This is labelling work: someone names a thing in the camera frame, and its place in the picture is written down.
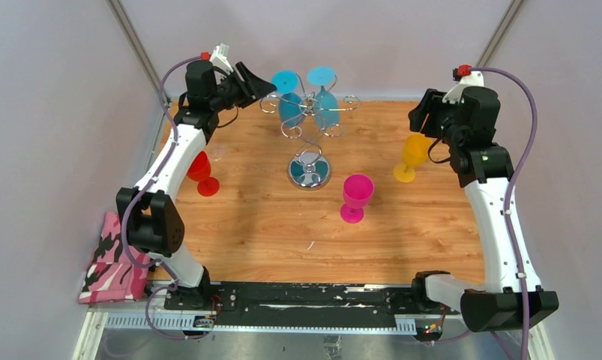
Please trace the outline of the yellow wine glass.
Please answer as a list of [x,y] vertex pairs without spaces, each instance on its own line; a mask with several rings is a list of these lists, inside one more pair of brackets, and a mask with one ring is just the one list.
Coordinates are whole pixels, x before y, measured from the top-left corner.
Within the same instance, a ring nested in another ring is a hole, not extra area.
[[416,176],[415,168],[428,159],[428,149],[432,144],[431,139],[421,133],[408,136],[402,150],[402,162],[393,169],[395,179],[403,183],[412,182]]

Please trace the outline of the blue wine glass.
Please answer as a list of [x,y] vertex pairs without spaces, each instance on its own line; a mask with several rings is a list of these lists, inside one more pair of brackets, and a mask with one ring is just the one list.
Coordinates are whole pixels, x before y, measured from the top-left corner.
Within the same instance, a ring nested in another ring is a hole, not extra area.
[[306,115],[304,100],[295,93],[300,85],[297,73],[291,70],[279,71],[273,75],[271,82],[280,95],[277,111],[282,125],[287,128],[298,126],[304,121]]
[[327,130],[340,123],[340,109],[331,89],[337,82],[335,70],[329,66],[318,66],[307,74],[307,80],[313,86],[319,86],[314,96],[315,120],[321,129]]

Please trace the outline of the clear wine glass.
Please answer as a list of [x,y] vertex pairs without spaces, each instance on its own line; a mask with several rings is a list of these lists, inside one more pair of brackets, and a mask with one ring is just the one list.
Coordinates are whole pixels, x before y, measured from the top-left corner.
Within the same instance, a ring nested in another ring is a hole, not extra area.
[[218,162],[221,161],[226,154],[225,145],[208,145],[206,148],[206,152],[210,161]]

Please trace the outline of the pink wine glass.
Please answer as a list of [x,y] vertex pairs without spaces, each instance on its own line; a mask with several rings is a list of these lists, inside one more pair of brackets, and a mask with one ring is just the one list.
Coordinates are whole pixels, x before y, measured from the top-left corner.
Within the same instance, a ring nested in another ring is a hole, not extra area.
[[364,207],[374,194],[375,185],[371,178],[363,174],[349,176],[343,183],[341,218],[348,224],[356,224],[364,218]]

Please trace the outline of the red wine glass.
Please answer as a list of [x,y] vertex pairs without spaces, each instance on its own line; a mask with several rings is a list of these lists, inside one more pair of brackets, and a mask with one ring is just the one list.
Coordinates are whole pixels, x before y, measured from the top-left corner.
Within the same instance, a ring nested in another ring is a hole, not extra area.
[[187,171],[187,177],[197,183],[197,191],[204,197],[211,197],[220,189],[219,181],[211,175],[211,162],[204,151],[193,160]]

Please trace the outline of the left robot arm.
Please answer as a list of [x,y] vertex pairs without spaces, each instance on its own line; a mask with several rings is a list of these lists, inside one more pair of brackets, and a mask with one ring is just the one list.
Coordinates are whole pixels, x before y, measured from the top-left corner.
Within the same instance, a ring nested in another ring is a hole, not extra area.
[[184,244],[185,227],[174,203],[191,164],[209,143],[223,110],[245,108],[276,90],[242,62],[229,69],[201,57],[188,59],[186,92],[175,117],[169,117],[167,143],[147,173],[133,186],[123,187],[115,201],[121,224],[124,251],[132,248],[151,260],[137,267],[158,265],[172,277],[174,299],[202,310],[214,298],[209,272]]

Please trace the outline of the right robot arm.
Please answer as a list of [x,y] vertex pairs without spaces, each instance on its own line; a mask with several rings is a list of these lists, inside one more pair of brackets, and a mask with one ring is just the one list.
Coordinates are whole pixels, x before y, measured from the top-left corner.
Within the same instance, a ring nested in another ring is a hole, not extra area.
[[412,281],[411,303],[429,313],[439,304],[461,313],[472,332],[528,330],[559,308],[545,290],[525,247],[509,189],[514,167],[508,150],[493,138],[500,101],[480,86],[462,90],[456,102],[434,88],[409,112],[411,131],[449,147],[449,163],[474,212],[484,254],[484,285],[447,271],[421,271]]

